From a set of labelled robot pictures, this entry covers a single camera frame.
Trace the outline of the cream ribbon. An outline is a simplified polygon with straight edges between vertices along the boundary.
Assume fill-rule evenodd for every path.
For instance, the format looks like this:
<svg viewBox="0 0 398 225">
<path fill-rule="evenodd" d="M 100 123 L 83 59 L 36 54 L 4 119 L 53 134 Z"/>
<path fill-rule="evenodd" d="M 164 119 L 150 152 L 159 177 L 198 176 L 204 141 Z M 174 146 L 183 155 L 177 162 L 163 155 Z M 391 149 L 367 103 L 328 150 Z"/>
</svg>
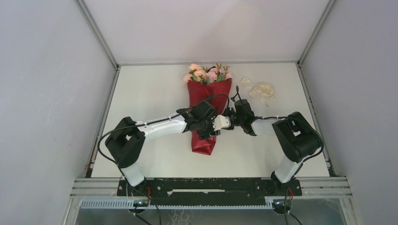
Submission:
<svg viewBox="0 0 398 225">
<path fill-rule="evenodd" d="M 249 78 L 244 77 L 240 83 L 248 91 L 250 97 L 257 98 L 266 107 L 269 106 L 269 100 L 275 99 L 275 89 L 267 82 L 253 83 Z"/>
</svg>

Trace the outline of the pink flower stem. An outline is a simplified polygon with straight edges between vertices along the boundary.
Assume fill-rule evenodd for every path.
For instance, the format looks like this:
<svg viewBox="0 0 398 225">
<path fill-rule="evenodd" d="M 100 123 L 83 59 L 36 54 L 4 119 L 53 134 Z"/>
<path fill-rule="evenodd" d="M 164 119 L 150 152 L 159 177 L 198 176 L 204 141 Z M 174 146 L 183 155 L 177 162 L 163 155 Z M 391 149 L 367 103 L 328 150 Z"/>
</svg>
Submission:
<svg viewBox="0 0 398 225">
<path fill-rule="evenodd" d="M 225 80 L 232 80 L 232 74 L 229 71 L 230 66 L 224 66 L 223 67 L 223 76 L 225 78 Z"/>
<path fill-rule="evenodd" d="M 216 63 L 215 66 L 208 68 L 207 72 L 207 83 L 214 83 L 218 80 L 218 77 L 222 74 L 221 65 Z"/>
<path fill-rule="evenodd" d="M 196 82 L 203 82 L 207 77 L 207 72 L 198 64 L 191 64 L 189 67 L 189 75 Z"/>
<path fill-rule="evenodd" d="M 193 75 L 193 74 L 187 74 L 187 75 L 185 75 L 184 77 L 183 77 L 183 82 L 184 83 L 188 83 L 189 81 L 196 81 L 196 79 L 195 79 L 195 75 Z"/>
</svg>

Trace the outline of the red wrapping paper sheet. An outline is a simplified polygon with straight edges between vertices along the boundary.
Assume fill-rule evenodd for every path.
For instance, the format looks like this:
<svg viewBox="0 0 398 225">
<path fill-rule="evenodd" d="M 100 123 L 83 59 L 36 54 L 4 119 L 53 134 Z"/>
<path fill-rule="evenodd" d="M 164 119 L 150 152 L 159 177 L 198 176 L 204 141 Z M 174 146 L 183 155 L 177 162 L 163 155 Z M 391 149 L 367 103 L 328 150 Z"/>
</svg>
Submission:
<svg viewBox="0 0 398 225">
<path fill-rule="evenodd" d="M 232 86 L 232 80 L 203 84 L 188 81 L 191 112 L 194 116 L 204 120 L 199 130 L 191 132 L 191 149 L 194 153 L 211 155 L 215 145 L 216 136 L 219 131 L 214 131 L 211 119 L 224 112 L 229 102 L 228 95 Z"/>
</svg>

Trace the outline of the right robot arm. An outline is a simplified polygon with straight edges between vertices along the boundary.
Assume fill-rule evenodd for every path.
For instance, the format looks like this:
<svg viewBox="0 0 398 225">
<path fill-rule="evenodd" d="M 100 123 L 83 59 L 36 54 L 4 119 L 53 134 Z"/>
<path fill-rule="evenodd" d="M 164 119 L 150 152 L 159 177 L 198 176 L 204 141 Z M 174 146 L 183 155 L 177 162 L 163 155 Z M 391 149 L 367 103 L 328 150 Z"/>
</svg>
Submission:
<svg viewBox="0 0 398 225">
<path fill-rule="evenodd" d="M 323 152 L 323 138 L 300 112 L 288 116 L 261 117 L 254 115 L 246 99 L 238 100 L 234 105 L 235 108 L 226 108 L 222 114 L 229 120 L 229 126 L 224 129 L 241 127 L 244 133 L 251 136 L 268 135 L 273 129 L 284 157 L 271 173 L 271 188 L 275 194 L 284 195 L 290 189 L 289 182 L 304 163 Z"/>
</svg>

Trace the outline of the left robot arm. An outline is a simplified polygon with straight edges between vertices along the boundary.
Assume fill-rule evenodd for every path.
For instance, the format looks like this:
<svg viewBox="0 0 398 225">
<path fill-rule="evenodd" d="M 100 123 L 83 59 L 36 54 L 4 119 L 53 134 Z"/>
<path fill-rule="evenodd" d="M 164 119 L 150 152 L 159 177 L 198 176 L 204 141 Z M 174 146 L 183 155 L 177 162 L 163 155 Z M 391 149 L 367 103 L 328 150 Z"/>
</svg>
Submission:
<svg viewBox="0 0 398 225">
<path fill-rule="evenodd" d="M 175 113 L 157 120 L 136 122 L 123 118 L 116 128 L 104 135 L 105 146 L 114 163 L 129 183 L 129 190 L 142 195 L 147 188 L 145 176 L 140 171 L 138 158 L 146 142 L 185 132 L 196 132 L 201 140 L 219 135 L 229 120 L 220 115 L 207 101 L 191 108 L 178 109 Z"/>
</svg>

